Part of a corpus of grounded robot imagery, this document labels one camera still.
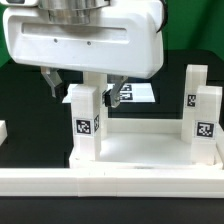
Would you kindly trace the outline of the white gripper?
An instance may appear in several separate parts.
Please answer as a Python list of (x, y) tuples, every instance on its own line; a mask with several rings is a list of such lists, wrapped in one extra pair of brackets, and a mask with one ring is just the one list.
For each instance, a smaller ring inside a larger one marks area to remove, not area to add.
[(40, 66), (54, 98), (57, 69), (113, 74), (105, 106), (120, 104), (128, 77), (150, 78), (163, 65), (162, 0), (2, 0), (11, 58)]

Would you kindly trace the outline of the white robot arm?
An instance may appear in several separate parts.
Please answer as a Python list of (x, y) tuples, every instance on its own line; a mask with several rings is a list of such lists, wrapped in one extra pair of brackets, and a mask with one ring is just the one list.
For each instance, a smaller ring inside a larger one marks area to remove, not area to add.
[(148, 79), (163, 65), (165, 0), (0, 0), (11, 58), (39, 66), (49, 85), (59, 69), (116, 75), (105, 105), (116, 107), (129, 77)]

